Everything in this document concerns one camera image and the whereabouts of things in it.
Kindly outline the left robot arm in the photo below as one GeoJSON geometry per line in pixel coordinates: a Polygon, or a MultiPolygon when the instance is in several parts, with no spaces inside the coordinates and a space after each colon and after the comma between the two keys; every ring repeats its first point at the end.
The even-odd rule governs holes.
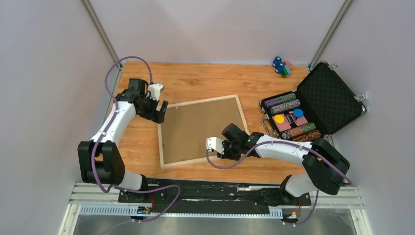
{"type": "Polygon", "coordinates": [[[148,83],[143,79],[129,79],[128,88],[115,96],[112,110],[100,130],[89,140],[78,145],[78,158],[82,181],[90,184],[108,184],[131,190],[138,202],[150,196],[147,179],[132,173],[118,149],[120,140],[136,116],[160,124],[164,122],[168,101],[160,101],[164,85],[148,83]]]}

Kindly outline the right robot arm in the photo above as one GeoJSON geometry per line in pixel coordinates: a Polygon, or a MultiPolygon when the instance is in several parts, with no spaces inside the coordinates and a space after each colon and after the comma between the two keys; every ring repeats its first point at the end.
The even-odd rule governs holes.
{"type": "Polygon", "coordinates": [[[222,131],[223,139],[210,137],[206,149],[217,152],[218,158],[241,162],[243,157],[273,158],[300,165],[305,172],[287,176],[281,183],[279,197],[285,204],[312,191],[338,194],[341,186],[350,183],[346,176],[350,163],[327,140],[295,142],[253,132],[250,135],[231,123],[222,131]]]}

